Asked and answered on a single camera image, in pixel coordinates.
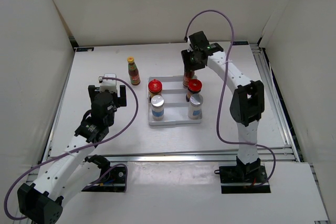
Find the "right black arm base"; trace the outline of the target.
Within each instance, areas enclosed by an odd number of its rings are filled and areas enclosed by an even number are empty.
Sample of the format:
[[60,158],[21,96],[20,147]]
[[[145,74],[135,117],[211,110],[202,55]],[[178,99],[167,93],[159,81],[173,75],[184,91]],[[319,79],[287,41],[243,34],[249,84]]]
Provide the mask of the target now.
[[267,173],[264,166],[244,176],[236,166],[220,166],[214,170],[220,177],[222,194],[268,194],[271,193],[266,182]]

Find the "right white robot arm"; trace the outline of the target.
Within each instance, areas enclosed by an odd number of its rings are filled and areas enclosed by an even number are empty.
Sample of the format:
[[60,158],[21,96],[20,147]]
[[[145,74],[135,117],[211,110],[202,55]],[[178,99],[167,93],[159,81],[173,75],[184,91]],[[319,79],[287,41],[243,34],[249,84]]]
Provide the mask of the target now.
[[208,67],[223,80],[223,89],[229,88],[232,93],[229,111],[238,128],[238,141],[232,144],[239,146],[236,177],[247,182],[260,168],[257,130],[265,110],[264,85],[247,77],[229,59],[232,42],[225,51],[218,43],[211,44],[203,31],[184,40],[189,44],[189,49],[181,51],[185,71]]

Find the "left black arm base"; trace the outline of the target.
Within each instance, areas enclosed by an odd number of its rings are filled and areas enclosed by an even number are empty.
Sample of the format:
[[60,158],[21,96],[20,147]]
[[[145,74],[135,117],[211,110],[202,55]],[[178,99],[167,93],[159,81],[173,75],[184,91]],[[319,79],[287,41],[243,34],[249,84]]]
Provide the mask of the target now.
[[111,167],[104,178],[94,184],[89,184],[83,192],[125,193],[127,190],[128,168],[126,164],[116,164]]

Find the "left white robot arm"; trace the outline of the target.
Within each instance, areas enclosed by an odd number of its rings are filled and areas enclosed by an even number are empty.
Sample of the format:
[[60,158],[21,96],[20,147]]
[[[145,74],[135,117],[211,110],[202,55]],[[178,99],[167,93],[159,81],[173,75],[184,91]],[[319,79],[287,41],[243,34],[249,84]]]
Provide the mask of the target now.
[[35,223],[56,223],[66,203],[82,190],[115,179],[116,168],[103,156],[91,153],[104,141],[114,114],[127,104],[126,87],[88,87],[91,108],[59,157],[48,160],[45,173],[17,190],[20,213]]

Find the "red-lid sauce jar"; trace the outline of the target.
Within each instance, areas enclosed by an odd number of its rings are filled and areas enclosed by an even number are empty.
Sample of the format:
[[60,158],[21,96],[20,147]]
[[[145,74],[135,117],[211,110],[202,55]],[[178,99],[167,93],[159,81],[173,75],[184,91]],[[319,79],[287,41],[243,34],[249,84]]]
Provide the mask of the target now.
[[191,79],[188,82],[186,101],[189,102],[192,95],[200,93],[202,89],[202,82],[198,79]]
[[149,92],[149,102],[151,102],[151,99],[156,96],[156,95],[161,95],[162,93],[162,82],[157,80],[157,79],[153,79],[148,83],[148,92]]

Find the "silver-lid white shaker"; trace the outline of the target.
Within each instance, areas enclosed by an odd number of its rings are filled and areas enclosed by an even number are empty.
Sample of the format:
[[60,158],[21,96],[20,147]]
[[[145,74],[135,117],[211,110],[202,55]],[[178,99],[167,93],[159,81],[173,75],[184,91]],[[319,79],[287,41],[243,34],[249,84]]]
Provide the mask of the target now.
[[188,117],[192,120],[196,120],[200,117],[202,112],[202,105],[203,105],[203,97],[201,94],[193,94],[189,100],[188,106]]
[[164,98],[161,95],[155,95],[151,98],[151,111],[154,120],[162,120],[164,117]]

